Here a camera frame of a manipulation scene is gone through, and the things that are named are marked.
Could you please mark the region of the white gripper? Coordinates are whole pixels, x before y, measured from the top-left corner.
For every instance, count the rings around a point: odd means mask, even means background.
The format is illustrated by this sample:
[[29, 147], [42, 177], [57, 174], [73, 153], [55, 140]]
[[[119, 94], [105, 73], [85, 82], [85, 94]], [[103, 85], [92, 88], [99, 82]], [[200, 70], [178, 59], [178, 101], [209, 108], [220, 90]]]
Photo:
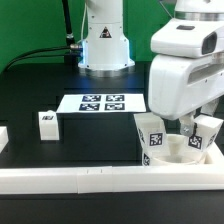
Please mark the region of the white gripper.
[[224, 63], [212, 56], [198, 59], [157, 55], [149, 72], [148, 104], [150, 110], [168, 120], [179, 119], [180, 134], [194, 132], [194, 113], [214, 116], [217, 98], [224, 95]]

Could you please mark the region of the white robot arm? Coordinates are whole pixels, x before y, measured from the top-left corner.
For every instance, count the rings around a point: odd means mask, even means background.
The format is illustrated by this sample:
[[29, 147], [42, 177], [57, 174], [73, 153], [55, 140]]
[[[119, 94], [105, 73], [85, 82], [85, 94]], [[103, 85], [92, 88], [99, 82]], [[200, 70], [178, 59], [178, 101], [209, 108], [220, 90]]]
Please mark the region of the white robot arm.
[[[224, 95], [224, 0], [175, 0], [171, 20], [151, 38], [148, 105], [157, 116], [196, 132], [197, 109], [213, 115]], [[123, 34], [123, 0], [85, 0], [88, 35], [79, 68], [94, 75], [134, 65]]]

